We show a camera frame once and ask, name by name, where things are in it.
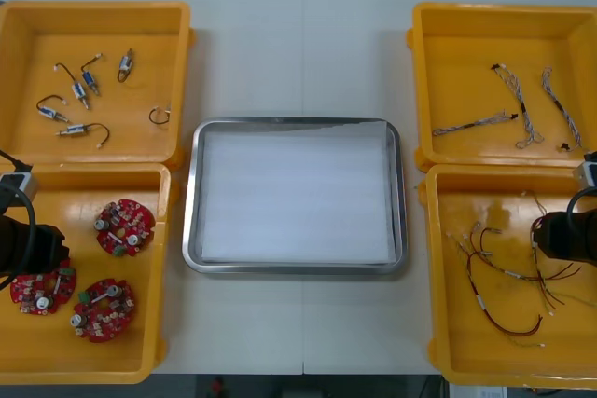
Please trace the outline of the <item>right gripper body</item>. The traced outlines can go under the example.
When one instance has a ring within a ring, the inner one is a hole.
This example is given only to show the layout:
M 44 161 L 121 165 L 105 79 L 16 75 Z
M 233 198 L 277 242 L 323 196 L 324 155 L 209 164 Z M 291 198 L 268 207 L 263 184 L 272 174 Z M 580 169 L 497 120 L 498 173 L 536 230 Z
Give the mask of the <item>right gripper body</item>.
M 565 212 L 542 216 L 532 230 L 532 242 L 548 258 L 572 261 L 573 244 Z

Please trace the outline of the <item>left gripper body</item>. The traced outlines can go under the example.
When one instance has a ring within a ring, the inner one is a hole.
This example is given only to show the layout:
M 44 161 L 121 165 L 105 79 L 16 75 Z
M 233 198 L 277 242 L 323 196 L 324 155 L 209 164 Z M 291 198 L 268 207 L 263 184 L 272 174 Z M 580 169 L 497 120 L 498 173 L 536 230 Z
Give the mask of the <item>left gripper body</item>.
M 36 273 L 50 273 L 69 258 L 69 248 L 64 245 L 65 236 L 55 226 L 40 225 L 36 230 Z

